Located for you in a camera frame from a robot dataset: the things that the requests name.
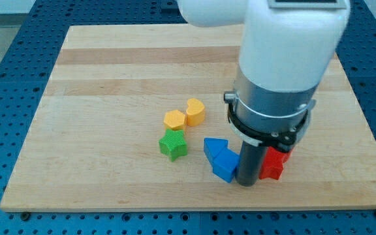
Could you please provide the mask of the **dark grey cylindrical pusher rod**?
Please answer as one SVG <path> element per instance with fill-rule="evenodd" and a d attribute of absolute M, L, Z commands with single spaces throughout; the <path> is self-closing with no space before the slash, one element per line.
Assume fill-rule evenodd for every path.
<path fill-rule="evenodd" d="M 240 185 L 250 187 L 257 182 L 267 151 L 267 146 L 253 146 L 242 142 L 240 161 L 235 173 Z"/>

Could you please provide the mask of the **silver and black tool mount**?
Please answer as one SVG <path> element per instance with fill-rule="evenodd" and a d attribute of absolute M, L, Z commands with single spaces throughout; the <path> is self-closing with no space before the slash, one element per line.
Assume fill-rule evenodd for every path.
<path fill-rule="evenodd" d="M 316 87 L 303 91 L 272 91 L 251 81 L 237 68 L 234 89 L 226 91 L 230 128 L 244 143 L 291 151 L 305 135 L 315 106 Z"/>

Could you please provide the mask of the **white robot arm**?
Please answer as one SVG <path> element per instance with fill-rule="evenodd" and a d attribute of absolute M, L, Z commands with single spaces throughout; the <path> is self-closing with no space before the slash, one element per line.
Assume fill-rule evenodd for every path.
<path fill-rule="evenodd" d="M 243 25 L 227 118 L 242 139 L 236 181 L 256 183 L 269 148 L 290 152 L 305 135 L 313 95 L 347 26 L 348 1 L 178 0 L 197 27 Z"/>

